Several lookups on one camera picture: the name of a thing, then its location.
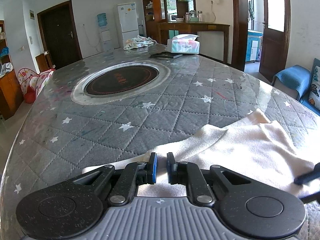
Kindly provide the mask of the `cream white garment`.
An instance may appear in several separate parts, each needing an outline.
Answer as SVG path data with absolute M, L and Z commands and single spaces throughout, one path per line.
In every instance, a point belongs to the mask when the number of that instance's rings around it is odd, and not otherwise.
M 319 153 L 310 147 L 297 149 L 279 122 L 270 121 L 259 109 L 223 128 L 204 125 L 187 139 L 156 146 L 145 154 L 113 162 L 121 169 L 136 161 L 148 161 L 157 154 L 155 185 L 142 185 L 138 195 L 144 197 L 184 197 L 185 187 L 168 183 L 166 157 L 173 153 L 176 161 L 195 163 L 201 169 L 220 165 L 236 173 L 281 189 L 297 197 L 319 191 L 319 179 L 306 185 L 294 184 L 297 176 L 313 170 Z

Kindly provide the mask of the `round black induction cooktop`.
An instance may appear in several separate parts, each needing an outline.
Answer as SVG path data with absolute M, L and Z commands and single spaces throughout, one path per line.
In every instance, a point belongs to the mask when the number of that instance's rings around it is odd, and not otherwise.
M 109 96 L 142 87 L 159 75 L 155 68 L 143 65 L 121 67 L 105 72 L 85 85 L 84 91 L 92 96 Z

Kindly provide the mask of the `water dispenser with blue bottle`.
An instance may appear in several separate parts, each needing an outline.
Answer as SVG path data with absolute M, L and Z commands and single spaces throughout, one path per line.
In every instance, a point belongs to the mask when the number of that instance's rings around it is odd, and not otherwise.
M 107 23 L 107 17 L 105 13 L 100 13 L 97 15 L 98 27 L 100 30 L 100 38 L 103 46 L 103 51 L 105 53 L 110 53 L 114 47 L 112 44 L 112 38 L 110 29 Z

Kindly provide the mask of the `tissue box pack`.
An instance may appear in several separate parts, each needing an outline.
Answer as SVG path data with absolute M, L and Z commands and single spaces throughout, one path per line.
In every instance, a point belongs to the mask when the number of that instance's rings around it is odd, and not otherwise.
M 200 42 L 198 35 L 180 34 L 168 39 L 167 51 L 176 54 L 199 54 Z

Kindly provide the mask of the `crumpled patterned cloth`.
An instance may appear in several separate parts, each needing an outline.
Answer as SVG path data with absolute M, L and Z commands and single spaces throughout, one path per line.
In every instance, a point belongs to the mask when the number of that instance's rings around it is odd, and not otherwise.
M 137 37 L 128 39 L 124 44 L 124 50 L 132 50 L 138 48 L 148 47 L 150 45 L 157 44 L 156 40 L 150 37 L 143 37 L 138 35 Z

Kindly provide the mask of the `polka dot play tent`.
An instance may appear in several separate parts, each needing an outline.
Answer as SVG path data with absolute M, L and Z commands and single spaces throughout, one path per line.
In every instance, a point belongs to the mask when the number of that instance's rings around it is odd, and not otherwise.
M 34 103 L 37 96 L 52 77 L 54 71 L 54 69 L 49 69 L 45 72 L 37 74 L 29 68 L 22 68 L 18 72 L 17 78 L 21 85 L 24 101 L 26 103 Z

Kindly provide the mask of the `wooden console table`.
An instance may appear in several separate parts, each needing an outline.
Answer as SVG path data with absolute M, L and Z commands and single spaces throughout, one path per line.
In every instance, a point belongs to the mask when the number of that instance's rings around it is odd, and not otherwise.
M 198 32 L 221 32 L 223 33 L 223 63 L 228 60 L 229 27 L 228 24 L 206 23 L 206 22 L 163 22 L 158 23 L 158 39 L 165 44 L 168 39 L 167 31 L 177 30 L 183 34 L 196 34 Z

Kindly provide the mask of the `wooden shelf cabinet left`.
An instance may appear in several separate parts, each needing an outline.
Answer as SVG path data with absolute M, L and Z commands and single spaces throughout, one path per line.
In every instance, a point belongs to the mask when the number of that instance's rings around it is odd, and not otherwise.
M 1 65 L 11 63 L 8 43 L 5 35 L 4 20 L 1 20 Z M 1 77 L 1 116 L 5 120 L 11 118 L 22 102 L 24 101 L 23 93 L 16 77 L 14 70 L 4 74 Z

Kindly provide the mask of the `dark wooden entrance door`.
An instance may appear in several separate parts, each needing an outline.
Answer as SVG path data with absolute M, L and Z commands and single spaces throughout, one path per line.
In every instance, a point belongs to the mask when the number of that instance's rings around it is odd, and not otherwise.
M 56 69 L 82 59 L 71 0 L 37 14 L 40 36 Z

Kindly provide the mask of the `white refrigerator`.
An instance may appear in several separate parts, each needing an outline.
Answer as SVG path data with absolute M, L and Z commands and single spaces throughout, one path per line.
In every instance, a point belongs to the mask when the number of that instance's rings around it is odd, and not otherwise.
M 136 3 L 116 6 L 119 44 L 123 48 L 126 41 L 139 35 Z

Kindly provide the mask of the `wooden display cabinet right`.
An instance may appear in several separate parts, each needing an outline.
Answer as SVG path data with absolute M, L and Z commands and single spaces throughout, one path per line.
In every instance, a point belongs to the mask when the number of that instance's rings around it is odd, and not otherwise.
M 146 35 L 158 43 L 161 42 L 158 25 L 176 23 L 178 18 L 196 10 L 195 0 L 142 0 Z

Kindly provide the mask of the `wooden glass side door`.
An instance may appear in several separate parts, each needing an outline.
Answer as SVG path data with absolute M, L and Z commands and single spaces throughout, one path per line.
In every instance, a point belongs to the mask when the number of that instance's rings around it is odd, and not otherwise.
M 268 81 L 284 70 L 291 29 L 290 0 L 264 0 L 264 35 L 259 72 Z

